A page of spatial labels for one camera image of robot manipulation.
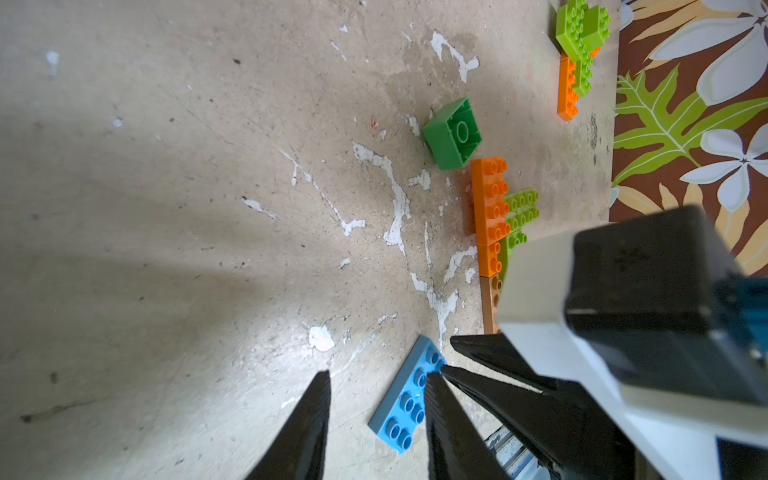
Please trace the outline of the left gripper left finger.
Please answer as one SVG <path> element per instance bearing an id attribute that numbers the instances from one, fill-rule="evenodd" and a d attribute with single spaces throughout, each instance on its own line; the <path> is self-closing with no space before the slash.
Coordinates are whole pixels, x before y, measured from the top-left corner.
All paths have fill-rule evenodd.
<path id="1" fill-rule="evenodd" d="M 246 479 L 322 479 L 330 406 L 330 373 L 320 371 Z"/>

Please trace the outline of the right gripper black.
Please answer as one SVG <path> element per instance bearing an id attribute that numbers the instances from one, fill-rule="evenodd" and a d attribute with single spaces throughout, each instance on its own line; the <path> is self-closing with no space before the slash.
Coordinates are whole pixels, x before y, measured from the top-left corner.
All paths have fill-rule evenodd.
<path id="1" fill-rule="evenodd" d="M 575 381 L 536 374 L 502 334 L 459 335 L 463 356 L 522 382 L 522 387 L 458 367 L 442 376 L 495 416 L 553 479 L 652 479 L 650 464 L 593 397 Z"/>

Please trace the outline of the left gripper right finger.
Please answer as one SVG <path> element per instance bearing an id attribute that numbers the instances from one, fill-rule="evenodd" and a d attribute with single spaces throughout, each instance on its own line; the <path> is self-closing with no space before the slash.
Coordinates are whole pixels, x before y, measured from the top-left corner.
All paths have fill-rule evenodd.
<path id="1" fill-rule="evenodd" d="M 440 373 L 427 376 L 424 399 L 429 479 L 509 479 Z"/>

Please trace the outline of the blue lego plate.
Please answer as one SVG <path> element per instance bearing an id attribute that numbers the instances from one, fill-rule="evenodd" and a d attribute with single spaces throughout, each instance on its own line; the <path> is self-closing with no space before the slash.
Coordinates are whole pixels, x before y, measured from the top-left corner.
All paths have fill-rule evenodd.
<path id="1" fill-rule="evenodd" d="M 368 423 L 376 436 L 397 454 L 409 450 L 416 429 L 425 421 L 427 377 L 441 372 L 445 358 L 420 335 Z"/>

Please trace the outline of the tan lego brick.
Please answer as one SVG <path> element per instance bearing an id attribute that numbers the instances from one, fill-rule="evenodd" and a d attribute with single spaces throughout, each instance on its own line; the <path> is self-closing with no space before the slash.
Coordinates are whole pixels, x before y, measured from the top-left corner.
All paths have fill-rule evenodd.
<path id="1" fill-rule="evenodd" d="M 500 332 L 500 328 L 496 322 L 496 313 L 500 300 L 502 281 L 498 276 L 481 277 L 480 289 L 484 333 L 486 335 L 497 334 Z"/>

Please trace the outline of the lime lego brick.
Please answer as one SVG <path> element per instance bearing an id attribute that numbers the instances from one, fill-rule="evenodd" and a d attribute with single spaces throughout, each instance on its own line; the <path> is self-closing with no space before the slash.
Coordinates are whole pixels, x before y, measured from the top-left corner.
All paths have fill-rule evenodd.
<path id="1" fill-rule="evenodd" d="M 505 196 L 505 202 L 509 206 L 506 220 L 512 231 L 520 230 L 539 218 L 538 199 L 539 193 L 533 188 L 523 189 Z"/>
<path id="2" fill-rule="evenodd" d="M 502 264 L 502 268 L 498 274 L 498 277 L 502 282 L 505 281 L 506 274 L 508 272 L 509 261 L 513 254 L 514 249 L 518 245 L 524 244 L 527 241 L 528 241 L 527 235 L 521 229 L 518 229 L 518 230 L 512 231 L 508 236 L 506 236 L 499 242 L 501 246 L 501 250 L 498 254 L 498 259 Z"/>
<path id="3" fill-rule="evenodd" d="M 575 92 L 586 97 L 592 89 L 592 51 L 604 47 L 611 35 L 611 15 L 600 5 L 589 7 L 585 0 L 570 0 L 557 12 L 555 38 L 564 53 L 576 64 Z"/>

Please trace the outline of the dark green square lego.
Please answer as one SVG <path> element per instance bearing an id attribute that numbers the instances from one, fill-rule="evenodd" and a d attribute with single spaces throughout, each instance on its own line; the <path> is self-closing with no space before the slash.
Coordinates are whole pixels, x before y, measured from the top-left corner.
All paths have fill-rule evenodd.
<path id="1" fill-rule="evenodd" d="M 440 170 L 463 168 L 482 142 L 467 97 L 445 105 L 422 129 Z"/>

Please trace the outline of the orange lego brick long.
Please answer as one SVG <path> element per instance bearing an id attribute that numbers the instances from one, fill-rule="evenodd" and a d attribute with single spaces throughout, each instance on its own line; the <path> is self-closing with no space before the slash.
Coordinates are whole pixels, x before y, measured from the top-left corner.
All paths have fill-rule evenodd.
<path id="1" fill-rule="evenodd" d="M 559 67 L 557 113 L 564 121 L 572 121 L 578 115 L 579 95 L 574 90 L 575 72 L 576 64 L 565 53 L 562 53 Z"/>

